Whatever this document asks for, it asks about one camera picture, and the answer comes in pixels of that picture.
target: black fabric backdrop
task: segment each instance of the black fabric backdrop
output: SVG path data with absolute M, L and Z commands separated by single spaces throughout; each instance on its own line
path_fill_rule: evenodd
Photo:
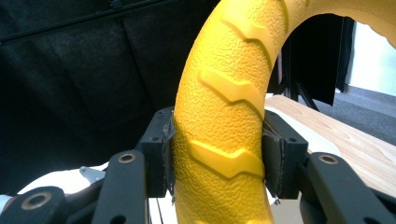
M 134 148 L 154 112 L 175 104 L 193 41 L 217 2 L 172 0 L 1 46 L 0 194 Z M 0 1 L 0 36 L 110 8 L 107 0 Z M 273 75 L 269 90 L 277 82 Z

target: wooden table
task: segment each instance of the wooden table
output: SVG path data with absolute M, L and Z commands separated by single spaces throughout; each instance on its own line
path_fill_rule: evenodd
M 367 186 L 396 197 L 396 146 L 284 96 L 266 99 L 265 106 L 281 111 L 333 142 Z

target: white surface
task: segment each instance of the white surface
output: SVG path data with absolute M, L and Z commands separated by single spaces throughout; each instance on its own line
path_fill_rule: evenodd
M 396 49 L 385 37 L 358 22 L 346 83 L 396 96 Z
M 93 166 L 95 170 L 105 170 L 108 162 L 100 166 Z M 58 187 L 64 190 L 64 194 L 73 194 L 87 188 L 90 182 L 79 173 L 79 169 L 56 171 L 43 175 L 23 188 L 18 194 L 23 194 L 31 189 L 39 187 Z

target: yellow tire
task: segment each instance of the yellow tire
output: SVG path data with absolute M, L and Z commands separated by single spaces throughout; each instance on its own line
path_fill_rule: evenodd
M 396 46 L 395 0 L 223 0 L 195 40 L 175 108 L 179 223 L 272 223 L 264 190 L 264 95 L 289 34 L 323 13 Z

